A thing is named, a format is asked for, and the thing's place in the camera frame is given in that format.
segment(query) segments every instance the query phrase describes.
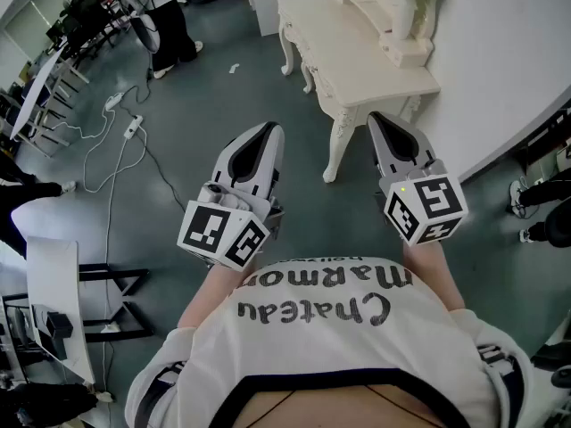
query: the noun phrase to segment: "black pants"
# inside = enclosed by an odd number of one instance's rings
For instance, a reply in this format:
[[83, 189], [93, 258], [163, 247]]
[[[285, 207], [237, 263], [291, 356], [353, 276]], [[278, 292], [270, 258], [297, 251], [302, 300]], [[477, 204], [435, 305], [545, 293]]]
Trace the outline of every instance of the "black pants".
[[146, 12], [159, 31], [161, 44], [153, 54], [153, 71], [164, 70], [177, 61], [190, 62], [196, 58], [194, 41], [186, 33], [185, 15], [177, 0]]
[[[519, 195], [519, 203], [522, 206], [534, 206], [554, 200], [565, 200], [571, 196], [571, 169], [565, 169], [547, 182], [533, 185]], [[561, 224], [569, 226], [571, 234], [571, 224]], [[529, 239], [533, 241], [547, 241], [545, 235], [545, 223], [537, 222], [528, 229]]]
[[32, 200], [61, 194], [62, 187], [55, 182], [34, 185], [0, 185], [0, 241], [8, 244], [25, 259], [26, 240], [14, 225], [12, 212]]
[[33, 185], [36, 183], [36, 177], [24, 173], [18, 165], [0, 151], [0, 179], [8, 182], [18, 182], [22, 185]]
[[24, 383], [9, 393], [25, 411], [29, 424], [38, 428], [63, 424], [97, 405], [97, 397], [77, 383]]

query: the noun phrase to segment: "extension cord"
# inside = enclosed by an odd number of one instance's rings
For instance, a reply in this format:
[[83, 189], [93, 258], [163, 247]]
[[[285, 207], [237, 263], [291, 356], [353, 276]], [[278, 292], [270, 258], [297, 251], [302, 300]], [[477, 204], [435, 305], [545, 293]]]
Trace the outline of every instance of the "extension cord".
[[107, 102], [105, 102], [105, 110], [110, 111], [113, 109], [114, 106], [117, 105], [123, 99], [123, 93], [119, 92], [118, 94], [112, 96]]
[[141, 123], [143, 122], [143, 116], [139, 116], [138, 114], [135, 116], [135, 118], [131, 121], [131, 123], [129, 124], [129, 126], [127, 127], [127, 130], [125, 130], [125, 134], [124, 136], [127, 139], [131, 139], [133, 137], [133, 135], [135, 134], [135, 132], [137, 131], [137, 129], [139, 128], [139, 126], [141, 125]]

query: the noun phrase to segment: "white vanity table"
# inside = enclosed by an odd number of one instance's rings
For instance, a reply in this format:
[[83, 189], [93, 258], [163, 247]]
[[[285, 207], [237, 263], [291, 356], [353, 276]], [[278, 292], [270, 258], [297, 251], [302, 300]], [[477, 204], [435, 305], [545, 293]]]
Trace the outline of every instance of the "white vanity table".
[[425, 67], [398, 68], [382, 51], [379, 29], [391, 19], [378, 6], [371, 23], [355, 4], [344, 0], [277, 0], [279, 36], [285, 53], [284, 75], [294, 68], [292, 43], [302, 57], [307, 82], [323, 112], [335, 121], [331, 131], [325, 182], [333, 182], [354, 129], [372, 111], [410, 120], [420, 96], [440, 91]]

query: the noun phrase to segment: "sneaker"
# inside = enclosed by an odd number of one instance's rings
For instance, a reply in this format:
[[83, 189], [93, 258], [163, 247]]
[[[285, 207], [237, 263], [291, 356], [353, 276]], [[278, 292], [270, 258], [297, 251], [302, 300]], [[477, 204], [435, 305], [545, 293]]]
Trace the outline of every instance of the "sneaker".
[[112, 403], [115, 398], [108, 391], [103, 391], [101, 393], [96, 393], [95, 397], [102, 403]]
[[521, 243], [534, 243], [533, 239], [529, 239], [529, 232], [527, 230], [519, 230], [519, 241]]
[[525, 216], [525, 207], [519, 204], [519, 195], [521, 195], [524, 190], [524, 187], [519, 181], [514, 181], [509, 185], [509, 197], [511, 199], [509, 206], [511, 212], [519, 218]]
[[174, 65], [170, 65], [168, 68], [164, 68], [162, 70], [155, 71], [153, 76], [155, 79], [161, 79], [164, 75], [167, 74], [167, 71], [171, 71]]
[[62, 194], [73, 192], [77, 187], [78, 183], [75, 181], [70, 181], [62, 184]]

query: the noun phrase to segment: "white shirt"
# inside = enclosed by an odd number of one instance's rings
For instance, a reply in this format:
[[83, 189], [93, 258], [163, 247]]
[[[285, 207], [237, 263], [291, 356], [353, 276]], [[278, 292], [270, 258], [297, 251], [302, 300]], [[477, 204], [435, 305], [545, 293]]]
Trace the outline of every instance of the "white shirt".
[[[297, 375], [319, 387], [322, 376], [315, 374], [364, 369], [348, 373], [353, 380], [360, 375], [354, 384], [386, 383], [378, 376], [390, 373], [402, 385], [423, 381], [470, 427], [495, 427], [498, 397], [476, 349], [476, 337], [490, 331], [517, 347], [471, 311], [448, 312], [420, 279], [386, 259], [278, 262], [246, 278], [200, 327], [169, 334], [133, 382], [126, 418], [132, 427], [138, 403], [165, 366], [186, 361], [176, 387], [153, 411], [154, 428], [209, 426], [225, 400], [236, 399], [228, 396], [241, 381], [243, 389]], [[306, 374], [313, 376], [299, 377]], [[245, 379], [256, 375], [279, 377]], [[345, 386], [339, 379], [335, 386]]]

